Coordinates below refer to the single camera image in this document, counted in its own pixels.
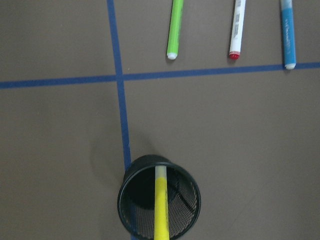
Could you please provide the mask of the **red capped white marker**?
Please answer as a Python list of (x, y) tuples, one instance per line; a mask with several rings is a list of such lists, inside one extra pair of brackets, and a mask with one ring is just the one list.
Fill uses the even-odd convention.
[(234, 1), (232, 31), (229, 46), (229, 58), (238, 60), (241, 54), (246, 0)]

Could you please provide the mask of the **blue highlighter pen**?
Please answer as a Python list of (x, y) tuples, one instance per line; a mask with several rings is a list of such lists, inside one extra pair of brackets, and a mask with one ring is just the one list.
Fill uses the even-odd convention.
[(293, 1), (281, 0), (280, 9), (284, 68), (293, 70), (297, 64)]

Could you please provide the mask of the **brown paper table cover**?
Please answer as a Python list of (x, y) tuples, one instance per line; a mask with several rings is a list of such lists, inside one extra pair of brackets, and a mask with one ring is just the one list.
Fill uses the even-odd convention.
[(0, 237), (128, 240), (125, 164), (162, 155), (195, 178), (185, 240), (320, 237), (320, 3), (293, 2), (283, 64), (277, 0), (187, 0), (166, 59), (169, 0), (0, 3)]

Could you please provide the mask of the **green highlighter pen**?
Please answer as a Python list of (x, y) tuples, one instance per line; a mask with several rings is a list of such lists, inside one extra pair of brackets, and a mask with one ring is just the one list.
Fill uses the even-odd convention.
[(173, 61), (178, 57), (184, 0), (173, 0), (166, 56)]

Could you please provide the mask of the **black mesh pen cup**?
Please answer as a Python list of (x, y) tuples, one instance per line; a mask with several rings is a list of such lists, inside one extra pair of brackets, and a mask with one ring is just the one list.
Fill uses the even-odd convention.
[(193, 227), (201, 211), (201, 193), (188, 171), (163, 156), (143, 155), (125, 171), (117, 198), (119, 218), (138, 240), (154, 238), (155, 168), (161, 165), (167, 173), (169, 238), (182, 237)]

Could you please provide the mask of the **yellow highlighter pen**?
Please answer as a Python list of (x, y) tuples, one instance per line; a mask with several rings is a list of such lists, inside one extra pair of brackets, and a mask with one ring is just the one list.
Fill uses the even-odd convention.
[(164, 165), (157, 165), (155, 167), (153, 239), (170, 239), (167, 168)]

